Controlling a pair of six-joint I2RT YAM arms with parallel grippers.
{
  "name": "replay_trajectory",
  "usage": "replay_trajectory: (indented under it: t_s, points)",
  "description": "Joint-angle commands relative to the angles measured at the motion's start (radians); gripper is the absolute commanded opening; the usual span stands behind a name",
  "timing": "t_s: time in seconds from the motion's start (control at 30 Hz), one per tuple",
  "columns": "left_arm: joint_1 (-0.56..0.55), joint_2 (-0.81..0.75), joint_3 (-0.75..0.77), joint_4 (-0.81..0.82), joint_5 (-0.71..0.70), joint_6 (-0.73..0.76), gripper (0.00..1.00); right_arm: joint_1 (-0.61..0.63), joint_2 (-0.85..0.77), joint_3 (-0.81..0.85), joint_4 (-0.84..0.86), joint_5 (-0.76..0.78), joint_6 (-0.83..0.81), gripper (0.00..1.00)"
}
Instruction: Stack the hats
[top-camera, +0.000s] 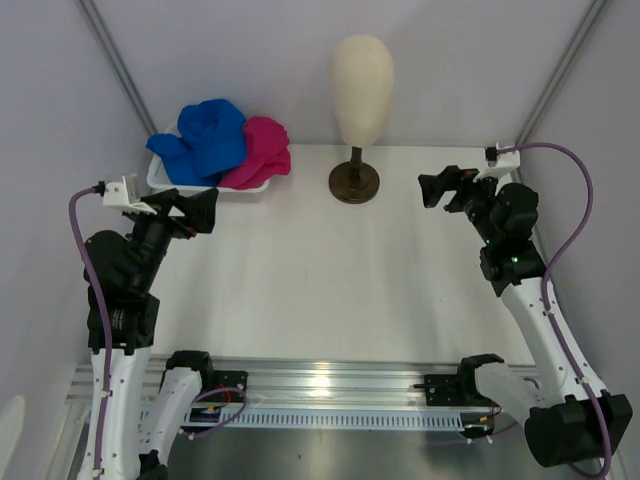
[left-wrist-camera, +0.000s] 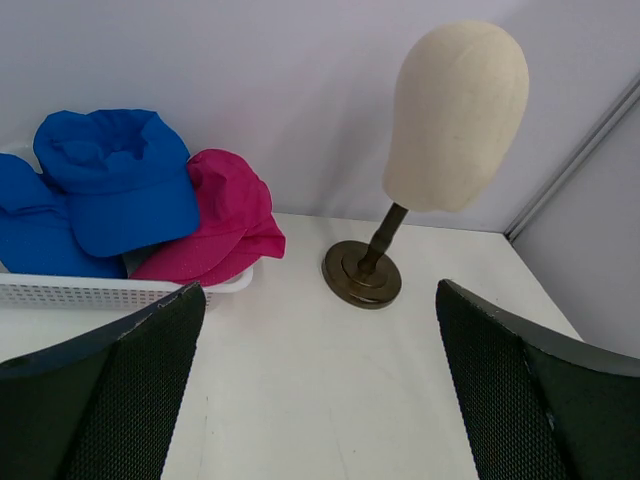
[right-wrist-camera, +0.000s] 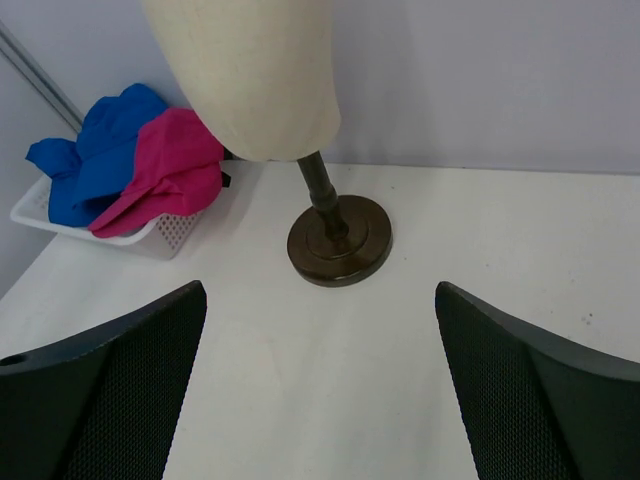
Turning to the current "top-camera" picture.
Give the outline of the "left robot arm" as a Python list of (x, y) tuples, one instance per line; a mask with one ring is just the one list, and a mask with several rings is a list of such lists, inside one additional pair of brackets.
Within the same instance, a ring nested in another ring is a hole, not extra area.
[(151, 287), (172, 240), (212, 232), (219, 192), (210, 188), (184, 197), (170, 189), (135, 198), (122, 182), (101, 183), (93, 190), (133, 228), (127, 235), (99, 231), (80, 244), (89, 284), (93, 398), (78, 476), (165, 479), (184, 417), (194, 400), (214, 393), (216, 376), (208, 353), (178, 351), (166, 363), (149, 413), (141, 413), (160, 307)]

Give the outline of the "blue baseball cap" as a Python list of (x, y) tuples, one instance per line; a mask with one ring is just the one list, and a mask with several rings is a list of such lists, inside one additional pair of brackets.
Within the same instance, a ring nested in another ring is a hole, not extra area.
[(177, 127), (192, 151), (200, 177), (234, 169), (247, 158), (244, 114), (226, 99), (188, 105), (181, 111)]

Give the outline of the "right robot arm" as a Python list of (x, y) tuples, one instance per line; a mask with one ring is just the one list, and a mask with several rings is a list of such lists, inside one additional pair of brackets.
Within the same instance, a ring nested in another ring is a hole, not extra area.
[(608, 468), (633, 409), (625, 395), (609, 392), (564, 319), (531, 240), (537, 193), (457, 166), (422, 174), (418, 183), (425, 207), (436, 207), (450, 192), (445, 211), (464, 214), (478, 232), (482, 273), (516, 321), (538, 372), (531, 382), (495, 354), (466, 357), (458, 367), (457, 395), (469, 404), (487, 400), (500, 407), (523, 428), (543, 467), (599, 459)]

